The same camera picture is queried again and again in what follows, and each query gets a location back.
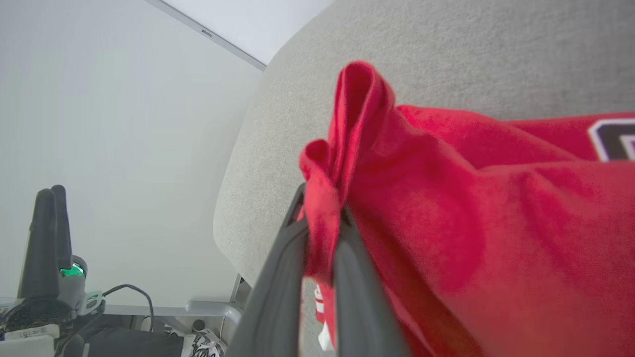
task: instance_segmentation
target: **gray sofa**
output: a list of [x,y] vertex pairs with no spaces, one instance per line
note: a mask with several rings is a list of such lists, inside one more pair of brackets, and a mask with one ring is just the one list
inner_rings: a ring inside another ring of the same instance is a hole
[[[400,104],[501,120],[632,111],[635,1],[335,0],[266,69],[218,197],[214,238],[252,285],[302,182],[298,154],[326,137],[338,72],[358,59]],[[304,356],[323,355],[304,294]]]

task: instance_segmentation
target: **white ceiling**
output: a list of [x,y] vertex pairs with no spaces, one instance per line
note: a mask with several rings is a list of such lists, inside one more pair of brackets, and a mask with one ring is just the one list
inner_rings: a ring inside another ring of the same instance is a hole
[[263,64],[333,0],[163,0]]

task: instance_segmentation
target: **green light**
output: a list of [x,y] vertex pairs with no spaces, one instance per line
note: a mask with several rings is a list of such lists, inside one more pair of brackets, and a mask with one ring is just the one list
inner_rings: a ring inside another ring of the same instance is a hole
[[60,273],[62,273],[62,276],[69,276],[69,275],[84,275],[84,269],[81,269],[81,267],[75,263],[73,263],[73,267],[70,269],[60,269]]

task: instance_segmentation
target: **white tag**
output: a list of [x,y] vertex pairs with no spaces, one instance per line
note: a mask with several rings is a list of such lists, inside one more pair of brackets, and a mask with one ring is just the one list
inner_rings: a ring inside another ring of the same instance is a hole
[[5,340],[17,340],[17,339],[26,339],[28,337],[35,337],[40,335],[50,335],[54,339],[60,338],[60,327],[54,323],[49,325],[33,327],[33,328],[25,328],[24,330],[17,330],[7,332],[4,335]]

